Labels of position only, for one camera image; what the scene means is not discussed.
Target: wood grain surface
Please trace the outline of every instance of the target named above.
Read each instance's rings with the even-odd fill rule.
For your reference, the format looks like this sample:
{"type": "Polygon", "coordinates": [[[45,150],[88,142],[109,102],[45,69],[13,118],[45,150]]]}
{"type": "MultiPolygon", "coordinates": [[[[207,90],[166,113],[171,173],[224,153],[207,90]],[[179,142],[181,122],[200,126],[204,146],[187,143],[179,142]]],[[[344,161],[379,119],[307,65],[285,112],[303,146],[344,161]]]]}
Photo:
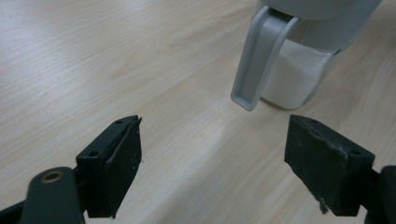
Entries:
{"type": "Polygon", "coordinates": [[[230,99],[253,0],[0,1],[0,209],[112,121],[143,117],[117,218],[88,223],[362,223],[323,216],[283,162],[291,113],[396,164],[396,2],[383,0],[304,107],[230,99]]]}

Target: wooden table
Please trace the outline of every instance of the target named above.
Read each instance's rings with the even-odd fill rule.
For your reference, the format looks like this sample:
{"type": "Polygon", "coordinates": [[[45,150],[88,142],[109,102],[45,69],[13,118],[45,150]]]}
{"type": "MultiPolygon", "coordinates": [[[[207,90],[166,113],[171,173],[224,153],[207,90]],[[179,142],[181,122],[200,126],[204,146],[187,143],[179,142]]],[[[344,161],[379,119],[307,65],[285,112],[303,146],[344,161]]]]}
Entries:
{"type": "Polygon", "coordinates": [[[396,2],[294,111],[230,99],[253,0],[0,1],[0,209],[36,174],[74,167],[137,114],[143,161],[117,219],[88,223],[362,223],[323,216],[283,162],[290,114],[396,164],[396,2]]]}

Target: kettle handle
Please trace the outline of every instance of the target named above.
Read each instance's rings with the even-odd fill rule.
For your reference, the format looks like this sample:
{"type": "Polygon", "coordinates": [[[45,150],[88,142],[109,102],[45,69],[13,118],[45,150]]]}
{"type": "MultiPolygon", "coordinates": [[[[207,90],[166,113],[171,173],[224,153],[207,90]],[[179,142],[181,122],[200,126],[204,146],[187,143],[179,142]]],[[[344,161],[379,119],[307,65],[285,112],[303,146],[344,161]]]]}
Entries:
{"type": "Polygon", "coordinates": [[[299,21],[267,6],[256,14],[233,84],[234,102],[248,111],[256,107],[283,43],[299,21]]]}

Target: kettle body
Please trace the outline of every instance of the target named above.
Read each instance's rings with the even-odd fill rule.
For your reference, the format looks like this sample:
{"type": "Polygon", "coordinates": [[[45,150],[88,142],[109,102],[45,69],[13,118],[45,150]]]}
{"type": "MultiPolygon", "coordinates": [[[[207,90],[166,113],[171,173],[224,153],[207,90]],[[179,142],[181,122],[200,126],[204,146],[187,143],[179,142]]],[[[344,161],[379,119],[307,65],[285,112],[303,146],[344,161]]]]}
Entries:
{"type": "Polygon", "coordinates": [[[249,111],[260,99],[285,109],[304,105],[379,3],[380,0],[259,0],[232,99],[249,111]]]}

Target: brass screw hole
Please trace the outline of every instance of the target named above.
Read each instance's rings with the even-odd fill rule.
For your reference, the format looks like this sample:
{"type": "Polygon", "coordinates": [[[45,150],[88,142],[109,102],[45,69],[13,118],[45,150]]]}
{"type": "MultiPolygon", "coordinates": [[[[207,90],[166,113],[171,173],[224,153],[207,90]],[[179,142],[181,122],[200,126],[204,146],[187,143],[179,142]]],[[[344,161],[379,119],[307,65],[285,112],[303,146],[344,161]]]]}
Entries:
{"type": "Polygon", "coordinates": [[[47,173],[46,175],[44,175],[41,178],[41,183],[50,184],[50,183],[53,183],[53,182],[56,182],[56,181],[62,179],[62,177],[64,177],[63,172],[53,171],[53,172],[50,172],[50,173],[47,173]]]}

